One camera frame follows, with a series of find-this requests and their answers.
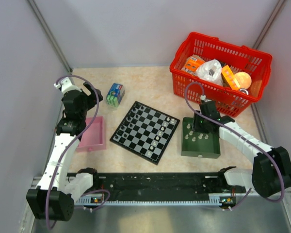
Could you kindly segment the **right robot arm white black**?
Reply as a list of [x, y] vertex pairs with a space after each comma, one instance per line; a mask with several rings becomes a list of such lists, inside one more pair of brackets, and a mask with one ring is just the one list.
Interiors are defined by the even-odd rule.
[[213, 133], [240, 151], [253, 165], [252, 169], [228, 168], [217, 179], [217, 187], [228, 192], [235, 185], [254, 189], [268, 198], [291, 187], [291, 160], [284, 147], [273, 147], [243, 130], [234, 119], [221, 116], [214, 101], [201, 101], [195, 112], [193, 129]]

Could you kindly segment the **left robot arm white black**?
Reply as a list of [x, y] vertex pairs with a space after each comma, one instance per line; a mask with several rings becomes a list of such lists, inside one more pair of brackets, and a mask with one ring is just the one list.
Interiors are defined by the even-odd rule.
[[79, 198], [87, 190], [93, 193], [100, 188], [100, 180], [92, 172], [78, 173], [72, 181], [67, 180], [73, 154], [89, 127], [86, 123], [87, 112], [103, 99], [99, 90], [88, 83], [83, 85], [90, 95], [75, 86], [68, 77], [54, 85], [63, 94], [64, 110], [56, 126], [53, 150], [42, 178], [26, 194], [36, 219], [68, 221]]

